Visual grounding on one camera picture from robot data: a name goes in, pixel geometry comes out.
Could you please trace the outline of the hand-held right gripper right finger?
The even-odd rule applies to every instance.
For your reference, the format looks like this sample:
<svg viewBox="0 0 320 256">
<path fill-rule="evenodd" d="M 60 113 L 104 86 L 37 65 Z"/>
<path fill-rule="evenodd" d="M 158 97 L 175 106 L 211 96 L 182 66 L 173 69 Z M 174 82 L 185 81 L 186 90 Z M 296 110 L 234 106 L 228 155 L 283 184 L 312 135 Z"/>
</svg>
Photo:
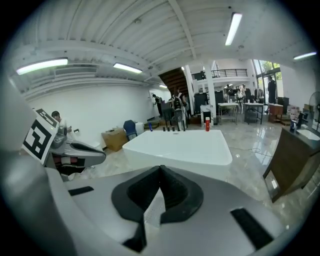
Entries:
<svg viewBox="0 0 320 256">
<path fill-rule="evenodd" d="M 204 192 L 197 183 L 164 165 L 159 167 L 159 188 L 165 205 L 160 216 L 162 225 L 187 221 L 204 201 Z"/>
</svg>

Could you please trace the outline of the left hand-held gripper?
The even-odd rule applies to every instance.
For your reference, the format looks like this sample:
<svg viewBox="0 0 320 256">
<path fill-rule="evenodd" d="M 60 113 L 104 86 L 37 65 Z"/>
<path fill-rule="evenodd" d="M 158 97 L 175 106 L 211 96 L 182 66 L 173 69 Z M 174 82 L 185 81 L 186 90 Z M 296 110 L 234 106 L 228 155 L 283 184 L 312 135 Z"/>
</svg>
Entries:
<svg viewBox="0 0 320 256">
<path fill-rule="evenodd" d="M 43 166 L 56 169 L 70 181 L 76 173 L 103 163 L 106 154 L 96 147 L 71 138 L 69 128 L 42 108 L 34 110 L 36 119 L 22 149 Z"/>
</svg>

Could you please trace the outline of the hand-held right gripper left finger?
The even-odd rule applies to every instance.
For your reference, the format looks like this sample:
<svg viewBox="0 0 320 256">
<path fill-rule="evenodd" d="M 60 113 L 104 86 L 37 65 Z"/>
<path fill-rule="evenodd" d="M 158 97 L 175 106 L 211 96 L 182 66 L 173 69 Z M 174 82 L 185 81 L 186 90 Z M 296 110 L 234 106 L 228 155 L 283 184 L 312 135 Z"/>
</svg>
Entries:
<svg viewBox="0 0 320 256">
<path fill-rule="evenodd" d="M 160 166 L 156 165 L 118 184 L 111 193 L 111 201 L 118 214 L 137 223 L 133 237 L 123 245 L 138 253 L 147 245 L 144 213 L 160 189 L 160 172 Z"/>
</svg>

